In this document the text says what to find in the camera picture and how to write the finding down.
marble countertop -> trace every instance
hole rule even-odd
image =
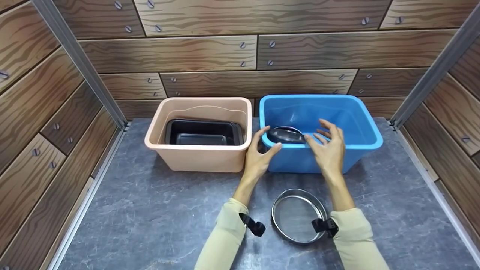
[[[477,269],[397,134],[385,119],[375,122],[384,145],[345,178],[390,268]],[[133,121],[59,269],[193,269],[241,174],[171,171],[144,146],[149,124],[148,119]],[[232,269],[343,269],[332,239],[296,245],[272,228],[272,204],[289,188],[311,192],[331,211],[321,176],[267,173],[249,206],[266,232],[261,238],[247,232]]]

sieve rim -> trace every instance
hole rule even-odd
[[[280,226],[276,221],[276,208],[282,200],[288,197],[297,197],[297,198],[303,199],[315,210],[315,213],[317,214],[318,218],[322,218],[323,220],[326,220],[327,218],[325,207],[320,202],[320,200],[317,197],[315,197],[312,193],[299,188],[287,189],[277,197],[277,199],[275,200],[272,206],[272,223],[274,224],[277,231],[288,241],[296,244],[311,244],[317,241],[318,239],[320,239],[325,234],[325,232],[317,233],[315,237],[309,241],[301,241],[288,236],[282,229],[280,229]]]

blue plastic tub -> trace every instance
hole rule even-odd
[[[365,104],[350,95],[269,95],[260,100],[260,127],[292,126],[303,134],[320,128],[318,119],[326,119],[343,129],[346,152],[343,173],[361,157],[382,146],[384,140]],[[271,148],[274,143],[262,136]],[[283,144],[268,170],[271,172],[320,173],[308,145]]]

metal corner post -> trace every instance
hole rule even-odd
[[[445,48],[425,75],[413,87],[410,94],[400,108],[392,116],[391,123],[395,128],[400,128],[415,109],[425,100],[433,88],[447,74],[463,53],[480,35],[480,3],[473,9],[462,26],[448,42]]]
[[[65,52],[70,56],[77,69],[85,78],[85,81],[90,85],[103,106],[105,106],[105,109],[108,111],[115,124],[121,130],[125,130],[127,125],[125,116],[105,87],[105,84],[96,72],[95,67],[93,67],[93,64],[90,62],[84,50],[78,43],[77,38],[68,27],[53,1],[32,0],[32,3],[52,33],[63,46]]]

beige plastic tub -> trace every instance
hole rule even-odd
[[[201,119],[240,124],[245,143],[240,146],[188,146],[165,144],[168,121]],[[167,98],[163,100],[145,136],[145,145],[157,151],[174,171],[240,172],[252,141],[252,104],[246,98]]]

